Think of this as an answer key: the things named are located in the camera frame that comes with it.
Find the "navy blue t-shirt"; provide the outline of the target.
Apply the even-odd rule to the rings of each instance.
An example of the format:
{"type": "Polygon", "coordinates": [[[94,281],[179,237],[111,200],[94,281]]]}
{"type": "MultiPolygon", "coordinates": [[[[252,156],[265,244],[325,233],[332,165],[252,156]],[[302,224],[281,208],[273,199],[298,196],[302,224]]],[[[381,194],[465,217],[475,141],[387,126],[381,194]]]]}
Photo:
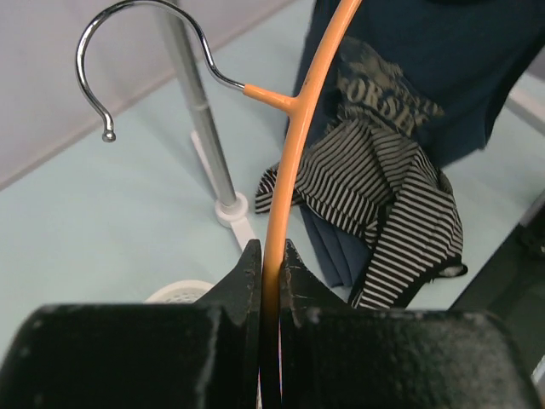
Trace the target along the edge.
{"type": "MultiPolygon", "coordinates": [[[[543,45],[541,1],[365,1],[331,64],[304,152],[337,121],[368,118],[416,142],[443,171],[486,146],[543,45]]],[[[370,259],[366,243],[300,207],[327,284],[353,286],[370,259]]]]}

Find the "black white striped tank top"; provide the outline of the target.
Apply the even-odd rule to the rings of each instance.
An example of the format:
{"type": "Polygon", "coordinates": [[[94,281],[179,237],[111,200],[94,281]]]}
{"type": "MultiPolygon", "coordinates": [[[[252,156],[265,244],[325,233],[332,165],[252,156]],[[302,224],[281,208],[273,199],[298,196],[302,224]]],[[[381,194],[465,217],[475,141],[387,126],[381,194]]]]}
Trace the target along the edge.
{"type": "Polygon", "coordinates": [[[448,178],[416,142],[368,118],[337,121],[303,153],[291,203],[370,249],[354,308],[404,308],[426,283],[468,271],[448,178]]]}

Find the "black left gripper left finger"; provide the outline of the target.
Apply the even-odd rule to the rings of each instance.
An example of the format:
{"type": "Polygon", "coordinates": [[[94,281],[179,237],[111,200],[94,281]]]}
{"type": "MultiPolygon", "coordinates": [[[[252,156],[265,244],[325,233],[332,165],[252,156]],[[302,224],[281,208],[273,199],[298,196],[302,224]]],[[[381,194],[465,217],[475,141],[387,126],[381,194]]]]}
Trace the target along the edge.
{"type": "Polygon", "coordinates": [[[44,305],[1,367],[4,408],[253,408],[261,245],[193,303],[44,305]]]}

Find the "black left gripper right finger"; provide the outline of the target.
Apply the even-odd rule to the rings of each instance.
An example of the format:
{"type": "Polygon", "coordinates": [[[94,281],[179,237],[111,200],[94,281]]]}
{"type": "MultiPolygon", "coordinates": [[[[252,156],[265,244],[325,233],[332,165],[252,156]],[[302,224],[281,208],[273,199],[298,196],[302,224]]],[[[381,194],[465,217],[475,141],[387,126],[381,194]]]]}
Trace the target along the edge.
{"type": "Polygon", "coordinates": [[[287,244],[280,279],[285,408],[538,408],[507,328],[474,311],[349,307],[287,244]]]}

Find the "orange plastic hanger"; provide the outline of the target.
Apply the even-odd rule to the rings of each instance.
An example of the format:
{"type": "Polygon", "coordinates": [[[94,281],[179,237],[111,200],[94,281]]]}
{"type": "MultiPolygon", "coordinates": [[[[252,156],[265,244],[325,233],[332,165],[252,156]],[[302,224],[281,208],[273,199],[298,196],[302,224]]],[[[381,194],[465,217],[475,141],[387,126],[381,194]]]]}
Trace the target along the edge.
{"type": "Polygon", "coordinates": [[[261,404],[265,408],[279,408],[281,406],[278,357],[279,279],[284,262],[285,241],[295,180],[324,80],[340,41],[361,2],[359,0],[341,0],[339,2],[307,71],[301,91],[296,97],[281,95],[252,84],[242,84],[224,76],[214,62],[202,28],[187,12],[167,1],[152,1],[150,4],[172,14],[192,27],[201,44],[209,72],[217,82],[285,112],[290,119],[273,191],[272,207],[269,212],[261,275],[259,347],[261,404]]]}

